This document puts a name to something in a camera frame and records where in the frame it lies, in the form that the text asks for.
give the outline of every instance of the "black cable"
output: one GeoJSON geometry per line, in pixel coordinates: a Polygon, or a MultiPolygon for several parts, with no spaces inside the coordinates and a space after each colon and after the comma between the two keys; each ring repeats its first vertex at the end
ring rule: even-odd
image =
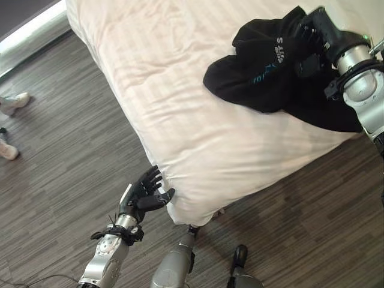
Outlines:
{"type": "Polygon", "coordinates": [[[19,287],[19,286],[23,286],[24,288],[30,288],[31,286],[39,283],[39,282],[42,282],[42,281],[45,281],[49,278],[53,278],[53,277],[63,277],[63,278],[67,278],[67,279],[70,279],[72,281],[74,281],[75,283],[77,283],[78,281],[75,279],[75,278],[72,278],[70,276],[67,276],[67,275],[64,275],[64,274],[55,274],[55,275],[51,275],[51,276],[47,276],[47,277],[44,277],[42,279],[39,279],[39,280],[36,280],[36,281],[33,281],[29,284],[23,284],[23,283],[11,283],[11,282],[8,282],[8,281],[5,281],[3,279],[0,279],[1,282],[5,283],[5,284],[9,284],[9,285],[12,285],[13,287],[19,287]]]}

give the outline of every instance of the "wooden floor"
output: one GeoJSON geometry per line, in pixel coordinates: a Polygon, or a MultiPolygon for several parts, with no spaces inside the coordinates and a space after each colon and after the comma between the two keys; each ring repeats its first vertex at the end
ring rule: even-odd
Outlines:
{"type": "MultiPolygon", "coordinates": [[[[6,82],[28,91],[14,117],[0,116],[15,161],[0,159],[0,278],[30,282],[55,273],[79,278],[121,193],[148,167],[143,148],[85,46],[69,37],[6,82]]],[[[191,287],[226,287],[238,244],[265,287],[384,286],[383,164],[366,137],[240,200],[201,229],[191,287]]],[[[186,227],[165,209],[147,214],[144,241],[116,287],[149,287],[186,227]]],[[[36,287],[74,287],[54,278],[36,287]]]]}

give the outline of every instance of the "robotic hand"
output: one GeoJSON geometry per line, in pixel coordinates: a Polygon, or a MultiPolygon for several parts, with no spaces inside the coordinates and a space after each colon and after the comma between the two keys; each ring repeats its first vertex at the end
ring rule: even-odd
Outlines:
{"type": "Polygon", "coordinates": [[[296,37],[337,68],[340,77],[325,95],[332,100],[343,95],[384,158],[384,63],[375,57],[381,52],[384,58],[384,40],[371,48],[368,36],[337,29],[323,7],[302,19],[296,37]]]}
{"type": "Polygon", "coordinates": [[[119,217],[91,239],[99,239],[96,252],[85,268],[77,288],[112,288],[119,275],[121,263],[128,255],[129,246],[141,241],[144,232],[139,225],[145,212],[165,206],[175,190],[160,194],[160,171],[150,168],[134,185],[129,185],[119,204],[119,217]]]}

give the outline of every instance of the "black strap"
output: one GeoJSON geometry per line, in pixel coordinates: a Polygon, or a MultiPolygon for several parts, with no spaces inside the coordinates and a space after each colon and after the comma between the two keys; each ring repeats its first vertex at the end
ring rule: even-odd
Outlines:
{"type": "Polygon", "coordinates": [[[93,233],[91,239],[100,239],[107,234],[121,237],[128,246],[132,246],[136,241],[143,240],[144,231],[140,225],[131,226],[128,227],[128,229],[122,226],[113,226],[112,228],[102,232],[93,233]]]}

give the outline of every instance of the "white mattress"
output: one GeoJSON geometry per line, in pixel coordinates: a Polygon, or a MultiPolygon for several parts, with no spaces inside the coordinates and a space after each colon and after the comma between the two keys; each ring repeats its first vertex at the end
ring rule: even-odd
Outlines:
{"type": "Polygon", "coordinates": [[[296,5],[310,12],[319,4],[339,26],[352,23],[376,41],[384,35],[381,0],[67,0],[75,33],[150,162],[176,189],[167,206],[176,224],[204,225],[216,210],[352,136],[284,112],[266,115],[227,103],[202,84],[209,64],[233,54],[232,38],[247,21],[280,18],[296,5]]]}

